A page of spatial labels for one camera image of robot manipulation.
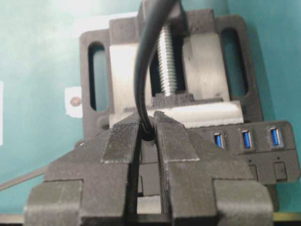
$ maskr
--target teal background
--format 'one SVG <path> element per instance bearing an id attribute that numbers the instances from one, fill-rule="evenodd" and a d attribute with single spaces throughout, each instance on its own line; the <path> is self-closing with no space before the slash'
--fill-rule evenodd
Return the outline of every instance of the teal background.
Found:
<path id="1" fill-rule="evenodd" d="M 287 119 L 301 150 L 300 0 L 182 0 L 185 10 L 214 8 L 247 23 L 265 120 Z M 64 89 L 79 86 L 76 19 L 137 11 L 140 0 L 10 0 L 0 7 L 0 81 L 4 137 L 0 183 L 72 150 L 82 120 L 65 114 Z M 42 177 L 0 192 L 0 213 L 21 213 Z M 300 181 L 277 186 L 281 211 L 301 211 Z"/>

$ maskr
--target screw head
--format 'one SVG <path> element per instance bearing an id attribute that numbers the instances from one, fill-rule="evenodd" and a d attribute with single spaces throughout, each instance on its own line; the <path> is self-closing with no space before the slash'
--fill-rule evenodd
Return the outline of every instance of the screw head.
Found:
<path id="1" fill-rule="evenodd" d="M 78 107 L 81 105 L 81 98 L 80 97 L 72 97 L 72 99 L 70 100 L 70 104 L 73 107 Z"/>

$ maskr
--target black cable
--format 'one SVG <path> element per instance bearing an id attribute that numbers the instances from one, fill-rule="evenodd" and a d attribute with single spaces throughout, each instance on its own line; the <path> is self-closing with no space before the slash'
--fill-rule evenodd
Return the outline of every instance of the black cable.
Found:
<path id="1" fill-rule="evenodd" d="M 134 92 L 137 111 L 146 135 L 154 134 L 154 128 L 145 107 L 144 91 L 146 72 L 151 61 L 151 56 L 154 53 L 160 31 L 177 1 L 178 0 L 156 0 L 154 7 L 147 18 L 138 48 L 135 64 Z"/>

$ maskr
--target screw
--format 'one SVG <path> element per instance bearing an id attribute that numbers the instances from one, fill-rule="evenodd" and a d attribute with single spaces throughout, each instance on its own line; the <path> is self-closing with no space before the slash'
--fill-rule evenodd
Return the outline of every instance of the screw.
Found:
<path id="1" fill-rule="evenodd" d="M 71 104 L 73 107 L 78 107 L 78 106 L 80 106 L 80 104 L 81 104 L 81 98 L 80 98 L 80 97 L 73 97 L 73 98 L 70 100 L 70 104 Z"/>
<path id="2" fill-rule="evenodd" d="M 164 25 L 158 40 L 158 59 L 161 89 L 165 96 L 177 91 L 177 77 L 174 66 L 173 40 L 170 25 Z"/>

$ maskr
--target usb port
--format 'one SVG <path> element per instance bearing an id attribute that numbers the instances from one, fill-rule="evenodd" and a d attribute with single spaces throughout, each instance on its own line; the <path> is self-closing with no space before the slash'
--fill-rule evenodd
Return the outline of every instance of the usb port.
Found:
<path id="1" fill-rule="evenodd" d="M 279 131 L 277 128 L 271 129 L 273 145 L 278 146 L 280 144 Z"/>
<path id="2" fill-rule="evenodd" d="M 221 148 L 223 148 L 222 146 L 222 135 L 220 133 L 216 133 L 214 135 L 214 140 L 215 140 L 215 144 Z"/>
<path id="3" fill-rule="evenodd" d="M 245 148 L 251 148 L 251 138 L 250 138 L 250 132 L 248 130 L 243 131 L 243 139 Z"/>

